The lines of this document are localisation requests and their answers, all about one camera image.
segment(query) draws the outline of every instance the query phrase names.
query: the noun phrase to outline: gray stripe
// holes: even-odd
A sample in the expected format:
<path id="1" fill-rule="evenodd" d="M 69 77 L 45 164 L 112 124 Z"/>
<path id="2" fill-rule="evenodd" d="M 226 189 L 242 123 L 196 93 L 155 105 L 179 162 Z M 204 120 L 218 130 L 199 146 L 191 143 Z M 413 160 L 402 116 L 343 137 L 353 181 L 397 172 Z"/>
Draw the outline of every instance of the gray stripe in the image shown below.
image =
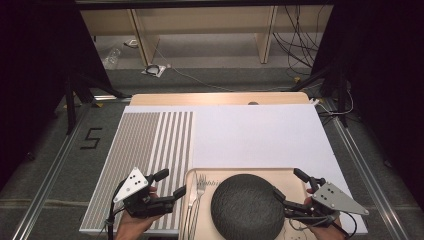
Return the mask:
<path id="1" fill-rule="evenodd" d="M 159 152 L 160 152 L 160 140 L 161 140 L 161 133 L 162 133 L 162 129 L 163 129 L 163 126 L 164 126 L 164 124 L 163 124 L 163 121 L 164 121 L 164 119 L 165 119 L 165 114 L 164 113 L 160 113 L 161 114 L 161 116 L 162 116 L 162 119 L 161 119 L 161 121 L 160 121 L 160 123 L 158 123 L 159 124 L 159 126 L 160 126 L 160 128 L 159 128 L 159 131 L 158 131 L 158 139 L 157 139 L 157 141 L 156 141 L 156 149 L 155 149 L 155 155 L 154 155 L 154 159 L 153 159 L 153 161 L 157 161 L 158 160 L 158 157 L 159 157 Z M 155 164 L 153 164 L 153 167 L 152 167 L 152 171 L 154 171 L 155 170 Z"/>
<path id="2" fill-rule="evenodd" d="M 155 114 L 155 113 L 147 113 L 146 114 L 146 126 L 145 126 L 145 141 L 143 141 L 143 145 L 141 147 L 141 149 L 143 150 L 142 152 L 142 165 L 141 165 L 141 169 L 144 175 L 148 175 L 149 173 L 147 172 L 147 168 L 148 168 L 148 164 L 149 164 L 149 158 L 151 155 L 151 151 L 152 151 L 152 147 L 153 147 L 153 142 L 154 142 L 154 133 L 156 131 L 156 127 L 157 127 L 157 123 L 158 123 L 158 119 L 159 119 L 159 114 Z"/>
<path id="3" fill-rule="evenodd" d="M 190 160 L 190 146 L 191 146 L 191 127 L 193 124 L 193 112 L 190 112 L 190 118 L 188 123 L 188 139 L 187 139 L 187 148 L 186 148 L 186 166 L 188 166 L 189 160 Z"/>
<path id="4" fill-rule="evenodd" d="M 170 113 L 170 115 L 172 115 L 172 121 L 171 120 L 169 121 L 169 123 L 170 123 L 169 140 L 168 140 L 168 144 L 166 146 L 168 151 L 166 152 L 166 156 L 164 156 L 165 157 L 165 159 L 164 159 L 165 160 L 165 166 L 167 166 L 167 167 L 169 167 L 170 155 L 171 155 L 171 150 L 172 150 L 170 148 L 172 147 L 172 144 L 174 143 L 174 140 L 175 140 L 173 134 L 174 134 L 174 130 L 175 130 L 174 126 L 175 126 L 176 112 L 174 112 L 172 114 Z M 170 168 L 170 170 L 171 170 L 170 175 L 172 176 L 173 168 Z M 168 177 L 168 180 L 167 180 L 168 184 L 167 185 L 169 185 L 170 182 L 171 182 L 169 180 L 171 176 Z M 170 190 L 172 190 L 172 187 L 168 187 L 168 191 L 165 192 L 165 189 L 166 189 L 165 185 L 166 185 L 166 181 L 163 182 L 163 189 L 162 189 L 162 192 L 164 192 L 163 196 L 170 196 L 171 195 Z M 167 217 L 163 219 L 163 225 L 164 226 L 166 226 L 166 224 L 168 223 L 168 218 L 169 218 L 169 215 L 167 215 Z"/>
<path id="5" fill-rule="evenodd" d="M 169 112 L 166 113 L 167 119 L 166 119 L 166 123 L 165 123 L 165 129 L 164 129 L 164 134 L 163 134 L 163 144 L 162 144 L 162 149 L 161 149 L 161 157 L 159 160 L 159 166 L 158 169 L 156 169 L 156 171 L 160 170 L 163 161 L 164 161 L 164 155 L 165 155 L 165 149 L 167 147 L 167 141 L 168 141 L 168 131 L 169 131 L 169 121 L 171 119 L 171 114 Z M 160 196 L 164 196 L 164 187 L 161 187 L 161 191 L 159 193 Z"/>
<path id="6" fill-rule="evenodd" d="M 186 141 L 185 139 L 185 133 L 187 131 L 187 118 L 188 118 L 188 114 L 184 113 L 184 118 L 183 118 L 183 134 L 181 135 L 181 146 L 180 146 L 180 156 L 178 157 L 178 161 L 180 164 L 180 168 L 178 169 L 178 180 L 177 180 L 177 184 L 178 186 L 182 185 L 183 183 L 180 182 L 181 179 L 181 174 L 185 174 L 186 170 L 184 168 L 187 168 L 187 166 L 185 166 L 183 168 L 183 161 L 185 161 L 183 159 L 184 156 L 184 142 Z"/>
<path id="7" fill-rule="evenodd" d="M 177 159 L 177 152 L 178 152 L 178 138 L 179 138 L 179 136 L 180 136 L 180 125 L 181 125 L 181 113 L 179 113 L 178 114 L 178 120 L 177 120 L 177 126 L 176 126 L 176 133 L 175 133 L 175 136 L 176 136 L 176 141 L 175 141 L 175 148 L 174 148 L 174 152 L 172 153 L 172 159 L 174 160 L 174 161 L 172 161 L 172 166 L 171 166 L 171 169 L 173 169 L 173 173 L 172 173 L 172 179 L 174 179 L 174 176 L 175 175 L 177 175 L 177 177 L 178 177 L 178 174 L 177 174 L 177 169 L 175 168 L 175 165 L 176 165 L 176 162 L 177 161 L 180 161 L 180 159 Z M 175 215 L 176 214 L 172 214 L 172 219 L 171 219 L 171 226 L 175 226 Z"/>

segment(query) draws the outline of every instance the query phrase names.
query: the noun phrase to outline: gray dome cover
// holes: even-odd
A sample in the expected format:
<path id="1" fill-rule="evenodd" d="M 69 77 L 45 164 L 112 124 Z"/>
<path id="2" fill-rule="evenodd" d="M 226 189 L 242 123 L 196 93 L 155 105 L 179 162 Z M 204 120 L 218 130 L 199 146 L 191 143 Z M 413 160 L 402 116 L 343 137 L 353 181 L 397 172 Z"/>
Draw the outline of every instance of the gray dome cover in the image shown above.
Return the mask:
<path id="1" fill-rule="evenodd" d="M 227 240 L 275 239 L 284 224 L 283 205 L 265 179 L 239 174 L 224 180 L 211 202 L 218 232 Z"/>

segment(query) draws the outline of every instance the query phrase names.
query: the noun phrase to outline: white paper sheet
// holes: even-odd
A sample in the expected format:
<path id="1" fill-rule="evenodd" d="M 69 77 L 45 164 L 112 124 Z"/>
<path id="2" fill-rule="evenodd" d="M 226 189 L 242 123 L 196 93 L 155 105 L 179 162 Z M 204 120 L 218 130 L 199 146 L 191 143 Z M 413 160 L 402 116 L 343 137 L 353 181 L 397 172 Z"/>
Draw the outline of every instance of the white paper sheet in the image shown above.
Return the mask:
<path id="1" fill-rule="evenodd" d="M 130 106 L 125 112 L 193 111 L 194 168 L 300 168 L 324 177 L 351 196 L 312 104 Z M 358 234 L 367 233 L 355 216 Z M 342 215 L 342 225 L 354 224 Z"/>

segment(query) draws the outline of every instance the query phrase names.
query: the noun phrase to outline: tray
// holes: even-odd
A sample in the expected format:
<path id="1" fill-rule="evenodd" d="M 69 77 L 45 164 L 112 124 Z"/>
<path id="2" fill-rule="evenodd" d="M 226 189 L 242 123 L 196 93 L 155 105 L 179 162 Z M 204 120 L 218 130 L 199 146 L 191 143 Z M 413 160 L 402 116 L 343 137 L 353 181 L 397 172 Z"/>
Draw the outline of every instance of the tray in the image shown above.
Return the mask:
<path id="1" fill-rule="evenodd" d="M 303 201 L 307 197 L 305 184 L 293 174 L 293 168 L 193 168 L 186 174 L 187 193 L 183 199 L 183 207 L 180 218 L 180 240 L 188 239 L 187 234 L 183 234 L 183 231 L 185 229 L 184 219 L 187 213 L 187 205 L 191 191 L 191 183 L 195 174 L 197 174 L 198 177 L 200 174 L 206 175 L 207 187 L 205 194 L 201 198 L 194 239 L 221 240 L 224 238 L 216 230 L 210 213 L 210 204 L 212 201 L 212 196 L 221 182 L 231 176 L 242 173 L 253 174 L 267 180 L 269 183 L 271 183 L 272 185 L 277 187 L 281 192 L 283 192 L 284 195 L 286 195 L 287 200 L 289 201 L 303 203 Z M 192 216 L 194 216 L 195 206 L 196 205 L 193 206 Z M 292 221 L 292 223 L 296 228 L 305 227 L 305 225 L 297 221 Z M 294 230 L 288 223 L 288 219 L 286 219 L 284 222 L 284 227 L 276 239 L 313 240 L 316 239 L 316 237 L 308 229 L 303 231 Z"/>

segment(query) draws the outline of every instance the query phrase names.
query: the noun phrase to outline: floor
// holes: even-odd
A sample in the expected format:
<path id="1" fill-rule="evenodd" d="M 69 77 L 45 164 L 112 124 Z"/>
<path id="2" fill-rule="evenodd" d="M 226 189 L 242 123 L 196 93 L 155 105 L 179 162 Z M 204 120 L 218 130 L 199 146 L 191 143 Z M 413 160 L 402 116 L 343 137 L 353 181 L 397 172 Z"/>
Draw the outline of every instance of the floor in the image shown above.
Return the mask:
<path id="1" fill-rule="evenodd" d="M 282 35 L 284 39 L 290 41 L 291 35 Z M 118 62 L 113 68 L 115 70 L 134 70 L 139 73 L 144 69 L 138 49 L 124 46 L 123 43 L 134 39 L 132 36 L 120 37 L 96 37 L 95 46 L 98 49 L 99 57 L 105 60 L 112 49 L 120 50 Z M 276 40 L 272 41 L 270 57 L 267 64 L 260 64 L 253 35 L 250 34 L 214 34 L 214 35 L 174 35 L 161 36 L 159 46 L 155 55 L 154 64 L 172 66 L 174 69 L 182 69 L 188 78 L 190 69 L 221 69 L 222 71 L 249 68 L 250 71 L 261 73 L 263 69 L 288 68 L 284 72 L 285 84 L 293 85 L 295 78 L 304 79 L 307 77 L 308 68 L 305 65 L 296 63 L 291 59 L 288 62 L 287 54 L 278 46 Z M 301 49 L 293 49 L 292 52 L 304 58 Z M 119 85 L 119 79 L 114 78 L 114 74 L 119 71 L 110 71 L 113 85 Z M 206 76 L 196 76 L 198 83 L 204 84 L 205 89 L 210 86 L 203 82 Z M 306 89 L 310 96 L 319 96 L 319 81 Z M 103 95 L 101 91 L 94 91 L 95 95 Z M 8 185 L 0 192 L 0 239 L 11 239 L 16 232 L 20 221 L 28 214 L 28 207 L 34 196 L 45 191 L 47 200 L 40 212 L 32 212 L 37 216 L 36 222 L 30 225 L 28 239 L 95 239 L 88 235 L 78 233 L 81 218 L 84 216 L 88 200 L 91 198 L 96 180 L 100 174 L 104 159 L 108 154 L 108 149 L 113 140 L 117 125 L 120 120 L 120 112 L 128 103 L 115 102 L 104 104 L 104 106 L 82 105 L 77 108 L 78 116 L 85 116 L 79 119 L 81 133 L 75 135 L 75 139 L 69 140 L 69 136 L 64 135 L 67 126 L 66 109 L 64 102 L 60 103 L 56 111 L 57 119 L 52 121 L 40 138 L 39 144 L 34 147 L 37 153 L 35 161 L 24 162 L 15 172 Z M 332 102 L 324 104 L 327 108 L 332 108 Z M 334 119 L 322 119 L 324 129 L 334 149 L 340 167 L 345 175 L 349 188 L 355 199 L 361 202 L 372 213 L 365 218 L 368 224 L 369 234 L 365 236 L 355 236 L 354 239 L 404 239 L 402 236 L 409 236 L 410 239 L 420 239 L 424 235 L 424 215 L 414 202 L 413 198 L 397 177 L 395 170 L 384 165 L 383 154 L 379 150 L 378 143 L 373 140 L 372 133 L 361 122 L 356 115 L 349 116 L 349 129 L 352 139 L 356 139 L 355 144 L 362 154 L 359 159 L 353 159 L 355 149 L 347 149 L 348 138 L 341 137 L 346 132 L 338 127 L 338 121 Z M 88 129 L 103 126 L 102 119 L 108 118 L 108 126 L 103 127 L 95 137 L 100 137 L 102 141 L 96 153 L 84 152 L 85 154 L 74 155 L 75 150 L 87 144 L 84 141 L 85 133 Z M 70 149 L 64 149 L 63 143 L 73 141 Z M 378 183 L 377 195 L 370 194 L 373 185 L 367 184 L 363 176 L 358 174 L 358 167 L 361 167 L 362 160 L 366 159 L 367 166 L 371 170 L 372 178 Z M 56 166 L 56 160 L 63 158 L 61 165 L 57 165 L 57 173 L 53 176 L 53 183 L 50 188 L 41 189 L 46 176 L 50 173 L 51 166 Z M 381 205 L 378 200 L 383 197 L 387 200 L 388 206 Z M 395 218 L 385 218 L 384 214 L 394 213 Z"/>

